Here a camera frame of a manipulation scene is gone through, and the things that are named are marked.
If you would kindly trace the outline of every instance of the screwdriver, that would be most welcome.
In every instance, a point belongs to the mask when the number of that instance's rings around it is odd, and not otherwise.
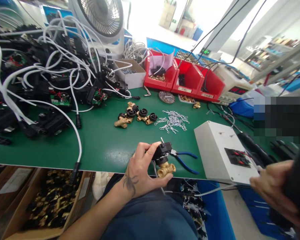
[[[258,144],[255,144],[253,142],[253,139],[248,134],[242,132],[236,125],[231,122],[231,120],[225,114],[223,114],[222,117],[225,118],[239,131],[237,136],[240,141],[244,143],[251,152],[256,153],[265,166],[275,163],[273,159],[270,158],[270,156]]]

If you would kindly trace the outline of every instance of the circuit board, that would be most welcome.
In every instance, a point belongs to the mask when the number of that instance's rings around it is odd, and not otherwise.
[[[96,91],[96,93],[94,94],[94,98],[92,99],[92,104],[94,105],[100,105],[101,101],[105,101],[107,100],[108,95],[106,93],[99,93],[98,91]]]
[[[68,100],[57,100],[55,99],[55,95],[50,95],[51,103],[56,106],[70,106],[70,101]]]

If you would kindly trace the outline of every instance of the digital display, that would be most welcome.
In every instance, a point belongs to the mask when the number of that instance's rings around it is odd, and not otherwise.
[[[238,95],[243,95],[246,92],[248,92],[248,90],[235,86],[235,87],[231,88],[228,92],[235,93],[235,94],[238,94]]]

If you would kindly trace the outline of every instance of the white cardboard box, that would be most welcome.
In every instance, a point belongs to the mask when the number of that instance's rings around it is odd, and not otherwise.
[[[123,74],[121,70],[116,71],[116,75],[120,78],[120,80],[124,81],[128,84],[128,89],[143,87],[144,78],[146,76],[146,72],[144,69],[133,59],[120,59],[122,62],[131,63],[131,70],[136,70],[136,73],[133,74]],[[121,68],[127,66],[124,63],[114,62],[114,69]]]

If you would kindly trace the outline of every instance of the blue-handled pliers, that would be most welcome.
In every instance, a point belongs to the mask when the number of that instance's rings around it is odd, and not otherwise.
[[[171,150],[171,155],[175,156],[175,158],[181,163],[181,165],[187,169],[189,172],[193,173],[193,174],[199,174],[199,172],[192,170],[191,168],[189,168],[184,161],[178,156],[178,155],[189,155],[195,159],[197,159],[198,157],[190,152],[177,152],[176,150]]]

